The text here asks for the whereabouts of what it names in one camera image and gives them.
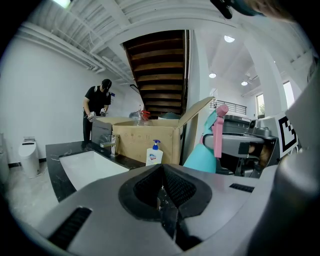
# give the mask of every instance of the black t-shirt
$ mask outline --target black t-shirt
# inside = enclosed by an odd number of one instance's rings
[[[97,87],[95,91],[95,86],[92,86],[86,93],[85,97],[89,99],[89,110],[90,112],[94,111],[97,116],[100,115],[100,110],[105,105],[111,104],[111,93],[110,92],[101,92],[100,87]]]

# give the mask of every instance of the white ceiling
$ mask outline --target white ceiling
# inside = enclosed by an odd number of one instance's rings
[[[179,19],[190,22],[179,26]],[[172,22],[162,29],[157,28],[158,31],[201,29],[209,70],[235,85],[255,73],[250,54],[241,37],[234,36],[235,41],[227,43],[223,31],[203,26],[206,21],[261,35],[270,47],[283,53],[288,65],[310,49],[295,24],[246,17],[237,12],[232,20],[226,20],[209,0],[73,0],[67,9],[45,0],[22,25],[17,36],[59,51],[94,72],[107,69],[118,77],[118,83],[128,84],[133,82],[133,75],[126,54],[119,44],[112,44],[112,40],[143,25],[166,20]],[[244,92],[260,85],[259,79],[249,82]]]

